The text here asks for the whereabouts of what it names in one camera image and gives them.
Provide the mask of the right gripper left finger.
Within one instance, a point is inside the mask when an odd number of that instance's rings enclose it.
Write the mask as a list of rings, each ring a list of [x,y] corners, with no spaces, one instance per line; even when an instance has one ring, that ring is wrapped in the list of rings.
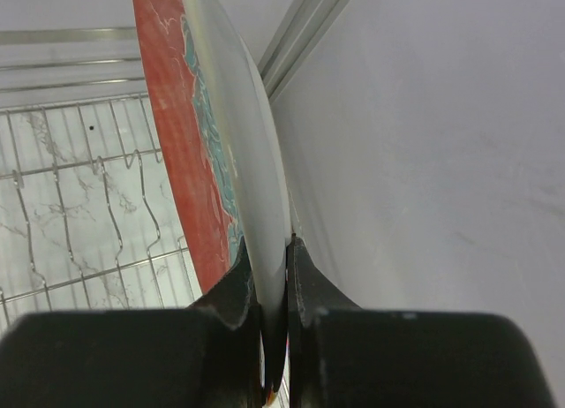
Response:
[[[229,271],[191,306],[198,320],[192,377],[198,407],[260,407],[260,325],[244,240]]]

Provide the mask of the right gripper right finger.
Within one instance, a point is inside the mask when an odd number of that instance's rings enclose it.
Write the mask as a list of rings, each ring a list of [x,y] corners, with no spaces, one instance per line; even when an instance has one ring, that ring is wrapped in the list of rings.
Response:
[[[290,405],[358,407],[363,311],[319,271],[302,238],[287,254]]]

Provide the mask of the red and teal plate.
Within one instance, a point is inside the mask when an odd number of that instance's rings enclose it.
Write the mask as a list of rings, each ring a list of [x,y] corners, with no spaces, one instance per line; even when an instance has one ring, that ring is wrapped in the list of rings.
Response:
[[[155,129],[200,288],[246,262],[264,397],[286,359],[290,202],[258,68],[219,0],[132,0]]]

